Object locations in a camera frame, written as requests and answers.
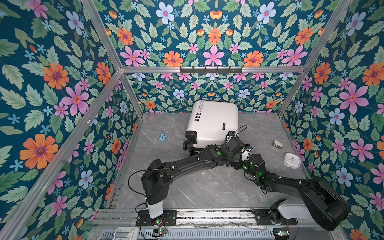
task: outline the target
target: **black mounting plate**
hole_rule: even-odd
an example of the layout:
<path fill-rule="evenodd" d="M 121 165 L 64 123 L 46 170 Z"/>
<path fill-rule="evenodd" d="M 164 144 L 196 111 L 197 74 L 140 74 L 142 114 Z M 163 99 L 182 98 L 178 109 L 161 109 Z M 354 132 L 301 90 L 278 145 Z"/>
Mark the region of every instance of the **black mounting plate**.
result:
<path fill-rule="evenodd" d="M 176 210 L 164 210 L 163 215 L 159 219 L 164 218 L 165 226 L 176 226 L 177 211 Z M 137 215 L 136 226 L 137 227 L 150 227 L 154 226 L 153 219 L 149 216 L 148 210 L 140 210 Z"/>

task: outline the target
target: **blue owl figure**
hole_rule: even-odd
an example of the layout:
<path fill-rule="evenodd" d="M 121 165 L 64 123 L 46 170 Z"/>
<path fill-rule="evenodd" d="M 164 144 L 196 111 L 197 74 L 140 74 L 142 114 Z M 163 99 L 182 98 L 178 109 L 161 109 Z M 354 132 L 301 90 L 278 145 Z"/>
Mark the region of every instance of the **blue owl figure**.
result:
<path fill-rule="evenodd" d="M 159 137 L 159 142 L 165 142 L 167 140 L 168 134 L 162 133 Z"/>

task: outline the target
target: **black robotic arm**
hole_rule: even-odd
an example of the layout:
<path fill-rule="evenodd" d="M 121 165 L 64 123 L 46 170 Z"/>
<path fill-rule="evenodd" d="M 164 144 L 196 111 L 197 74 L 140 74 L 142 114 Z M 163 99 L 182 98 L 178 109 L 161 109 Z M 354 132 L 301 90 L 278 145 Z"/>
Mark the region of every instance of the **black robotic arm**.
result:
<path fill-rule="evenodd" d="M 238 136 L 226 144 L 209 145 L 193 156 L 162 163 L 154 160 L 141 177 L 147 203 L 154 205 L 168 195 L 169 184 L 175 179 L 203 169 L 226 165 L 243 169 L 254 176 L 254 183 L 268 192 L 281 192 L 304 201 L 312 218 L 326 230 L 334 230 L 351 211 L 350 205 L 322 178 L 292 179 L 270 173 L 260 154 L 242 160 L 245 144 Z"/>

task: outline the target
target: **gray marble floor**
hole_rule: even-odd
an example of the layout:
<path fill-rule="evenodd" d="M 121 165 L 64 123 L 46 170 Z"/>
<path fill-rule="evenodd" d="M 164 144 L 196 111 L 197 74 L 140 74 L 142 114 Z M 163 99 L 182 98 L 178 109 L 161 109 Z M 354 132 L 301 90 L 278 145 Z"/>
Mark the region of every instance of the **gray marble floor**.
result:
<path fill-rule="evenodd" d="M 137 144 L 132 157 L 127 162 L 128 171 L 125 183 L 118 193 L 118 209 L 132 209 L 145 202 L 142 195 L 132 192 L 128 177 L 137 170 L 146 169 L 155 159 L 162 162 L 175 161 L 189 156 L 182 149 L 185 130 L 190 114 L 152 114 L 145 115 Z M 239 126 L 248 128 L 239 134 L 244 143 L 250 143 L 265 160 L 270 172 L 293 178 L 305 178 L 303 169 L 293 170 L 282 163 L 286 152 L 294 153 L 291 141 L 276 114 L 240 113 Z M 168 134 L 166 142 L 159 142 L 162 133 Z M 283 144 L 282 149 L 272 147 L 273 140 Z M 131 187 L 144 192 L 140 177 L 143 172 L 132 176 Z M 242 170 L 230 167 L 216 167 L 203 170 L 177 179 L 170 187 L 164 208 L 229 208 L 229 207 L 269 207 L 280 198 L 296 198 L 281 193 L 264 195 L 251 181 L 244 178 Z"/>

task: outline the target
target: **white suitcase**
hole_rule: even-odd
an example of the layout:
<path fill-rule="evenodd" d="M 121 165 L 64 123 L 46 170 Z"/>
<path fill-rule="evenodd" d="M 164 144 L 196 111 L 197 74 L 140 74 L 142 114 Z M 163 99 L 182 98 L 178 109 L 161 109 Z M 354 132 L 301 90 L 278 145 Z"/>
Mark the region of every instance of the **white suitcase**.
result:
<path fill-rule="evenodd" d="M 236 104 L 199 100 L 192 109 L 183 149 L 201 151 L 210 144 L 223 144 L 228 131 L 237 129 Z"/>

